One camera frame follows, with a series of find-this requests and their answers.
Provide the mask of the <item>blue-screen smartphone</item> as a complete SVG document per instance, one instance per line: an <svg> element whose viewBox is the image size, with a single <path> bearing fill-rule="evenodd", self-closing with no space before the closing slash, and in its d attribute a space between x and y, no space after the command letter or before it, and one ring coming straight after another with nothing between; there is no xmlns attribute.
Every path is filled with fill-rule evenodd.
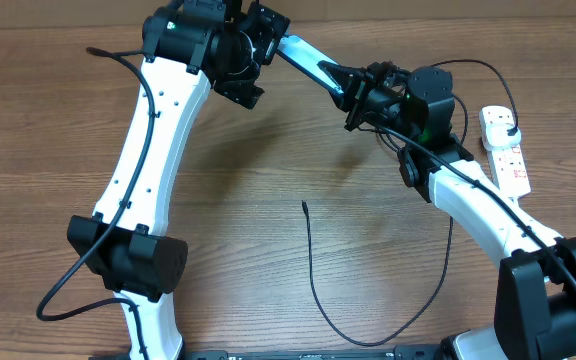
<svg viewBox="0 0 576 360"><path fill-rule="evenodd" d="M321 85L334 96L342 95L341 86L319 64L336 62L297 35L281 38L277 53L303 74Z"/></svg>

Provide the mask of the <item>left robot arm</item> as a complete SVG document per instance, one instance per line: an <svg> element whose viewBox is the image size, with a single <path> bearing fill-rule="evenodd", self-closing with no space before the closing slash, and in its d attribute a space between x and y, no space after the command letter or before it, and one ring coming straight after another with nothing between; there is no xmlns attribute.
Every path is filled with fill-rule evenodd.
<svg viewBox="0 0 576 360"><path fill-rule="evenodd" d="M256 81L289 27L252 3L175 1L142 28L140 96L112 178L89 217L70 220L67 238L124 312L132 359L180 359L173 293L187 244L168 236L177 170L194 121L217 93L256 105Z"/></svg>

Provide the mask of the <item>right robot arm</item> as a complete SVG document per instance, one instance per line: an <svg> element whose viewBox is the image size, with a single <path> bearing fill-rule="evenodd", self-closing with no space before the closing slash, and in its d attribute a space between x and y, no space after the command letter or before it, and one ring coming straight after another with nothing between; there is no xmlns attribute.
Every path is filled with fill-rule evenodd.
<svg viewBox="0 0 576 360"><path fill-rule="evenodd" d="M566 359L576 356L576 237L541 224L484 174L452 131L452 76L391 63L352 68L322 60L324 87L346 128L371 125L401 140L405 184L446 212L498 268L493 323L434 345L403 346L399 359Z"/></svg>

